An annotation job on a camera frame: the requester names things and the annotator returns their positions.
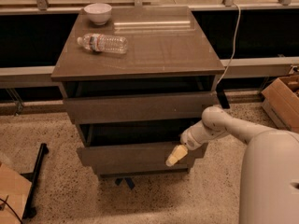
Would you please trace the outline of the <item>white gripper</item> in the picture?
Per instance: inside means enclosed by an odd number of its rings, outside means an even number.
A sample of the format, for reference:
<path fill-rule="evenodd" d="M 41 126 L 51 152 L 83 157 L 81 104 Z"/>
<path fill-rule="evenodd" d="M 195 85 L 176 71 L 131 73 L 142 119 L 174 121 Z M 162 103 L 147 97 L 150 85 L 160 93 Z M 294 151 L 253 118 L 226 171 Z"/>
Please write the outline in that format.
<path fill-rule="evenodd" d="M 168 167 L 175 165 L 188 154 L 188 150 L 196 150 L 204 143 L 212 140 L 214 136 L 215 132 L 209 129 L 203 121 L 195 123 L 181 134 L 180 143 L 182 145 L 175 146 L 165 164 Z"/>

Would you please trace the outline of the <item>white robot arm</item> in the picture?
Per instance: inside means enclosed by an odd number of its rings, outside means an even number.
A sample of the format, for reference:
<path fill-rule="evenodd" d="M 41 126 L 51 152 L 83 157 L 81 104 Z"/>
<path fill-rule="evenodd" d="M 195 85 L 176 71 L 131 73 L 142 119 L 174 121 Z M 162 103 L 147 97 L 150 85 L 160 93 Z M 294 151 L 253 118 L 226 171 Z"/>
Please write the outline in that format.
<path fill-rule="evenodd" d="M 239 224 L 299 224 L 299 134 L 236 119 L 211 106 L 180 136 L 169 167 L 211 140 L 232 135 L 247 145 L 240 181 Z"/>

